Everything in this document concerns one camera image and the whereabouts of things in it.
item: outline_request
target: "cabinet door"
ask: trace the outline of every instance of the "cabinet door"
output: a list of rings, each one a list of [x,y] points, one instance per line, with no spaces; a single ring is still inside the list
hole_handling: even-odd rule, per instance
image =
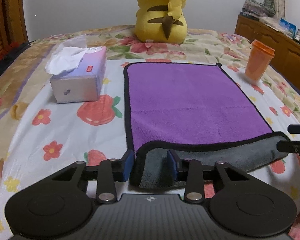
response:
[[[234,33],[247,38],[250,42],[253,42],[256,36],[256,25],[253,20],[242,18],[243,17],[239,16]]]
[[[282,64],[282,74],[300,90],[300,47],[285,43],[286,57]]]
[[[282,72],[282,60],[285,58],[284,49],[282,48],[285,44],[284,40],[276,31],[269,30],[267,26],[257,29],[256,39],[275,50],[274,58],[270,62],[270,65],[279,72]]]

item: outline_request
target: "red logo on tissue pack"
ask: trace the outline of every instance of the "red logo on tissue pack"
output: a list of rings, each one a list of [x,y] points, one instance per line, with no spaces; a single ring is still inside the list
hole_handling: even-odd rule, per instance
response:
[[[91,72],[92,69],[93,69],[93,66],[88,66],[88,67],[87,67],[87,72]]]

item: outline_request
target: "floral bedspread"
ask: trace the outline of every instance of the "floral bedspread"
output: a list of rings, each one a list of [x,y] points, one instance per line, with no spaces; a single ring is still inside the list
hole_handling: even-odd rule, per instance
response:
[[[180,45],[141,43],[133,35],[133,28],[133,25],[125,25],[51,36],[33,42],[14,61],[0,77],[0,173],[9,156],[8,147],[18,121],[50,78],[44,71],[45,64],[60,42],[66,39],[86,34],[89,47],[107,47],[108,60],[152,58],[159,61],[220,62],[237,72],[245,68],[249,58],[251,44],[238,35],[189,29],[185,42]],[[300,96],[285,79],[268,67],[262,82],[287,106],[286,111],[300,122]]]

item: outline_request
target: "orange cup lid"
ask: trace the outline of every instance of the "orange cup lid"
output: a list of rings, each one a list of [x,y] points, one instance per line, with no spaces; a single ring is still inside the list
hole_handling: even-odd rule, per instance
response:
[[[267,46],[266,44],[262,43],[261,41],[254,40],[252,42],[252,45],[255,46],[256,48],[262,50],[264,53],[274,57],[275,50],[272,49],[271,47]]]

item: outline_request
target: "white tissue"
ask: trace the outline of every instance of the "white tissue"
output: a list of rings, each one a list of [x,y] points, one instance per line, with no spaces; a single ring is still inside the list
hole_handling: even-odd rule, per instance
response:
[[[78,67],[83,55],[88,51],[86,35],[64,41],[51,55],[45,70],[53,75],[59,75],[63,71],[69,72]]]

